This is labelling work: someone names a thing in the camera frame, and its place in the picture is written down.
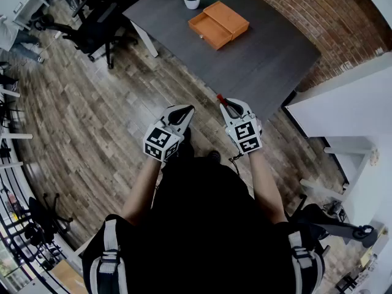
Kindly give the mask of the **white desk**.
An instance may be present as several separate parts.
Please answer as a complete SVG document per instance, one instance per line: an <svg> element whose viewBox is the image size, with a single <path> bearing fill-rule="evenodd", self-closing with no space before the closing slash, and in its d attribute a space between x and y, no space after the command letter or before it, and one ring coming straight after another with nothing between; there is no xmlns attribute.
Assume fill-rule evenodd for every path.
<svg viewBox="0 0 392 294"><path fill-rule="evenodd" d="M379 159L367 179L392 189L392 51L297 94L286 109L307 137L351 147L369 140Z"/></svg>

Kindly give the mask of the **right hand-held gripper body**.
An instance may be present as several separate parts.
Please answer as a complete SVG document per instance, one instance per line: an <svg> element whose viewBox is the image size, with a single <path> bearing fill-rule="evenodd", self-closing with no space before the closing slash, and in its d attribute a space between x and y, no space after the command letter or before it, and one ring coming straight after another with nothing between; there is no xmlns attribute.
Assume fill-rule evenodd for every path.
<svg viewBox="0 0 392 294"><path fill-rule="evenodd" d="M254 114L237 119L225 129L240 154L251 153L262 147L261 126Z"/></svg>

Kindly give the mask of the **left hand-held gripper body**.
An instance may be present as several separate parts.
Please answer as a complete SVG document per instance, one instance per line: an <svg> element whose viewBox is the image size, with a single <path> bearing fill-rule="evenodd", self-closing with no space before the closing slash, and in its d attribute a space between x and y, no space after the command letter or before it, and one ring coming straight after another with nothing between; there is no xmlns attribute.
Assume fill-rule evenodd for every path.
<svg viewBox="0 0 392 294"><path fill-rule="evenodd" d="M184 140L184 126L174 125L168 116L169 112L165 111L148 127L143 138L143 152L160 162L166 162Z"/></svg>

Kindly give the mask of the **person's left forearm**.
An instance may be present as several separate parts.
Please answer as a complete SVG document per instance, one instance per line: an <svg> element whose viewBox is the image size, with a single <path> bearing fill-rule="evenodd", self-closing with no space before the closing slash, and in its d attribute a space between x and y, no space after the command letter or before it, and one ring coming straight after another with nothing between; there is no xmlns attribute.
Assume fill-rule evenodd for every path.
<svg viewBox="0 0 392 294"><path fill-rule="evenodd" d="M151 210L162 162L148 157L126 198L121 217L133 226L140 225Z"/></svg>

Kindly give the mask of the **person's black shirt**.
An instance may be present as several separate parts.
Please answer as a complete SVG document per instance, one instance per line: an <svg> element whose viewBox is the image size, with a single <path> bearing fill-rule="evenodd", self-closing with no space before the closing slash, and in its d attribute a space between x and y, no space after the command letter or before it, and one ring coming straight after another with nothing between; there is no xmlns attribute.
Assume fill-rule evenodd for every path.
<svg viewBox="0 0 392 294"><path fill-rule="evenodd" d="M144 221L107 216L82 262L88 294L314 294L325 272L307 227L205 157L166 165Z"/></svg>

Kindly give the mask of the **white drawer cabinet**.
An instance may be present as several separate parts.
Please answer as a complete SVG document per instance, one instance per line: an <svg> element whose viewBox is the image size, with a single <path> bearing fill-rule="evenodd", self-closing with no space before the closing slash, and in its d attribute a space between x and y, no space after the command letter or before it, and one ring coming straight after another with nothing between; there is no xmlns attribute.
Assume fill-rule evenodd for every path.
<svg viewBox="0 0 392 294"><path fill-rule="evenodd" d="M29 23L31 22L32 15L37 12L42 6L49 7L47 0L27 0L21 3L21 7L17 7L14 12L13 24L17 25L20 29L27 31L31 30Z"/></svg>

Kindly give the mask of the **person's right forearm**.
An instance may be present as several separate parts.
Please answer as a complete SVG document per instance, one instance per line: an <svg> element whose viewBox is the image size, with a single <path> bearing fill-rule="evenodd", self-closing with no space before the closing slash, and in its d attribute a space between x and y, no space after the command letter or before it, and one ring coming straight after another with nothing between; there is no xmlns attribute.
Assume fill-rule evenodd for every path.
<svg viewBox="0 0 392 294"><path fill-rule="evenodd" d="M249 161L255 201L273 224L287 222L281 195L262 149L250 152Z"/></svg>

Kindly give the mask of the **black kick scooter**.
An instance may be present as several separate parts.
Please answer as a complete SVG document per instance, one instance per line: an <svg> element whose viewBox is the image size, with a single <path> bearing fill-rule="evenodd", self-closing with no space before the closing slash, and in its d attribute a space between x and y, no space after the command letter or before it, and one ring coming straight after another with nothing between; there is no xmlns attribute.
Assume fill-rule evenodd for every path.
<svg viewBox="0 0 392 294"><path fill-rule="evenodd" d="M291 217L296 224L307 227L313 239L322 240L329 234L350 240L359 241L363 247L370 248L377 241L378 231L370 226L355 226L329 217L323 210L311 203L303 209L297 209Z"/></svg>

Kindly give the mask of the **brown cardboard box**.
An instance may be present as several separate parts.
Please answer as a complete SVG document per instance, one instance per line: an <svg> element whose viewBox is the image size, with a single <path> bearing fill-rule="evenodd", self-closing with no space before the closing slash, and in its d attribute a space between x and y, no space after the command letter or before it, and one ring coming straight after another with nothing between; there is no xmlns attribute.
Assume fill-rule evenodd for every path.
<svg viewBox="0 0 392 294"><path fill-rule="evenodd" d="M66 260L61 260L51 272L70 294L88 294L83 278Z"/></svg>

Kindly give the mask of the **white table leg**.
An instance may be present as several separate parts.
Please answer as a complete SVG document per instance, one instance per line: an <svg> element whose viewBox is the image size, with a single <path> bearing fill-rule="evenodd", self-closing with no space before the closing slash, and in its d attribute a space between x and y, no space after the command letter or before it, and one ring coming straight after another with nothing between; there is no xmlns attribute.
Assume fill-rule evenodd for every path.
<svg viewBox="0 0 392 294"><path fill-rule="evenodd" d="M152 40L150 39L148 33L145 30L143 30L141 27L139 27L133 21L131 21L131 24L133 25L133 27L135 28L136 32L140 36L141 40L145 44L146 48L149 50L150 54L154 58L158 57L159 54L158 54L157 50L155 49L155 46L154 46Z"/></svg>

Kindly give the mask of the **orange plastic tray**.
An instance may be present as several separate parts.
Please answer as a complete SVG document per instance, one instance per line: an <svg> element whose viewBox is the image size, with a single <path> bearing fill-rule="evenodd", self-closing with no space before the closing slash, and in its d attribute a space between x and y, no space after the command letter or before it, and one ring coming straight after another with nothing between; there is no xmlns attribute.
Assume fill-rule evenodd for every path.
<svg viewBox="0 0 392 294"><path fill-rule="evenodd" d="M220 1L204 8L188 24L215 50L239 37L249 27L247 20Z"/></svg>

